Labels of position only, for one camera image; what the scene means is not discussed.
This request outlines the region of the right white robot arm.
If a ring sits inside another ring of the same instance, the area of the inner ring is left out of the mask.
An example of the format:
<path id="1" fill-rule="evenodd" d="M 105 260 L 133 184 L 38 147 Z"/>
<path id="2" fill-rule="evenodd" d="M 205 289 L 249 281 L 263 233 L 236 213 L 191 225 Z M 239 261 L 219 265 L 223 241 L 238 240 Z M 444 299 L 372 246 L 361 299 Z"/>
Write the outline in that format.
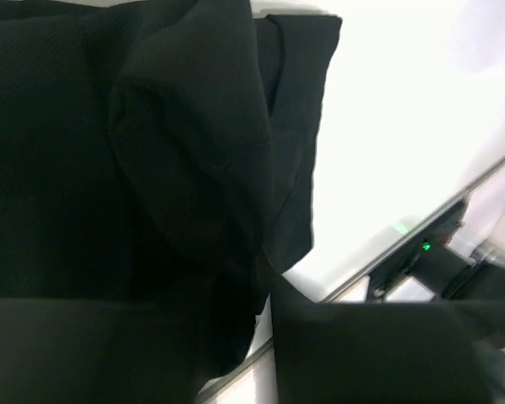
<path id="1" fill-rule="evenodd" d="M 505 267 L 486 260 L 470 262 L 436 243 L 422 248 L 411 275 L 479 339 L 505 348 Z"/>

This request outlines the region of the black skirt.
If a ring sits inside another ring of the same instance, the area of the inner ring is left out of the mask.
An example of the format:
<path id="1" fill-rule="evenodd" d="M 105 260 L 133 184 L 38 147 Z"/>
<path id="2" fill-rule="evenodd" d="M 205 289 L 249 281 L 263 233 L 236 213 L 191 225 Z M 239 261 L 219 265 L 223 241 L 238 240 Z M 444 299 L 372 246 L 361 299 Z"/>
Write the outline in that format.
<path id="1" fill-rule="evenodd" d="M 247 1 L 0 1 L 0 299 L 199 308 L 209 379 L 312 248 L 343 21 Z"/>

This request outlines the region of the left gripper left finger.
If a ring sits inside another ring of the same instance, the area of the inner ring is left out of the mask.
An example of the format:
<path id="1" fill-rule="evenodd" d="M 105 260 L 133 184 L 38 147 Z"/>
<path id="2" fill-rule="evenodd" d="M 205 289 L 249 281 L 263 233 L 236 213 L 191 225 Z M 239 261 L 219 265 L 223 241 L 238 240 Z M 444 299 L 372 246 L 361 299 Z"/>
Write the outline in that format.
<path id="1" fill-rule="evenodd" d="M 0 403 L 191 403 L 199 308 L 0 299 Z"/>

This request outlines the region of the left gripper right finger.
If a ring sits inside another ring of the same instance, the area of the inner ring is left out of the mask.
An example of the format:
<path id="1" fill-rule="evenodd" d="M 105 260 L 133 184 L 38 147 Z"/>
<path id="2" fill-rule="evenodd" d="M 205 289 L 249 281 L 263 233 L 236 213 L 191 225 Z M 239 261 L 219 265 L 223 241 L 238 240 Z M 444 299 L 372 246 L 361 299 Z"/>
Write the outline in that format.
<path id="1" fill-rule="evenodd" d="M 500 304 L 316 303 L 270 293 L 282 403 L 505 403 Z"/>

